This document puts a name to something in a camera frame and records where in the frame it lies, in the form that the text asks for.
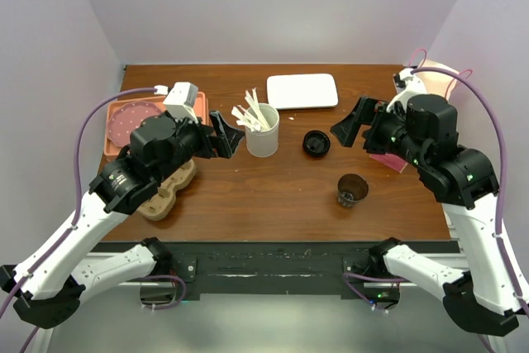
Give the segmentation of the black coffee cup lid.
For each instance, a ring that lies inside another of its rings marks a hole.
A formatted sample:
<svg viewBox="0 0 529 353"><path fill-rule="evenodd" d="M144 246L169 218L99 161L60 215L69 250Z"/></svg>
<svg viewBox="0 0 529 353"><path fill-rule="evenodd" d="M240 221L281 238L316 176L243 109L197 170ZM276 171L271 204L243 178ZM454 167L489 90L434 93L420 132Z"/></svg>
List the black coffee cup lid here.
<svg viewBox="0 0 529 353"><path fill-rule="evenodd" d="M302 148L312 158L322 158L331 147L330 138L319 130L308 131L303 137Z"/></svg>

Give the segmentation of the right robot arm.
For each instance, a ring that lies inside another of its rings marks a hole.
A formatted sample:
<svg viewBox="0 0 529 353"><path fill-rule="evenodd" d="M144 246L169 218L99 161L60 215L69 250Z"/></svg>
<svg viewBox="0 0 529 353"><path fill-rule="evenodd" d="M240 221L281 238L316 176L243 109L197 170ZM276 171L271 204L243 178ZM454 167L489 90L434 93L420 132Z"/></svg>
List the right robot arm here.
<svg viewBox="0 0 529 353"><path fill-rule="evenodd" d="M518 327L522 305L496 243L499 185L488 157L459 145L456 124L456 109L435 94L395 104L362 97L331 133L350 147L366 126L361 133L366 152L396 155L414 167L456 229L469 266L466 271L452 269L388 238L369 250L370 275L414 283L438 298L466 332L506 336Z"/></svg>

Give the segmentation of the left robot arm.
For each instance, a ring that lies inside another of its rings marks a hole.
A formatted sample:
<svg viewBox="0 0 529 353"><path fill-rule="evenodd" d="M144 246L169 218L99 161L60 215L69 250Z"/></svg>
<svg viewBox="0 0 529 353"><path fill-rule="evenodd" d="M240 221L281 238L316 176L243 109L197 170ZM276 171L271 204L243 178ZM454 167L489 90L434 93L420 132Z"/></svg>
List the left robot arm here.
<svg viewBox="0 0 529 353"><path fill-rule="evenodd" d="M193 157L229 159L235 154L245 133L229 126L217 111L210 118L210 125L175 119L169 112L146 118L41 248L18 265L2 266L1 288L23 322L50 329L120 283L169 275L173 256L154 237L97 265L81 261Z"/></svg>

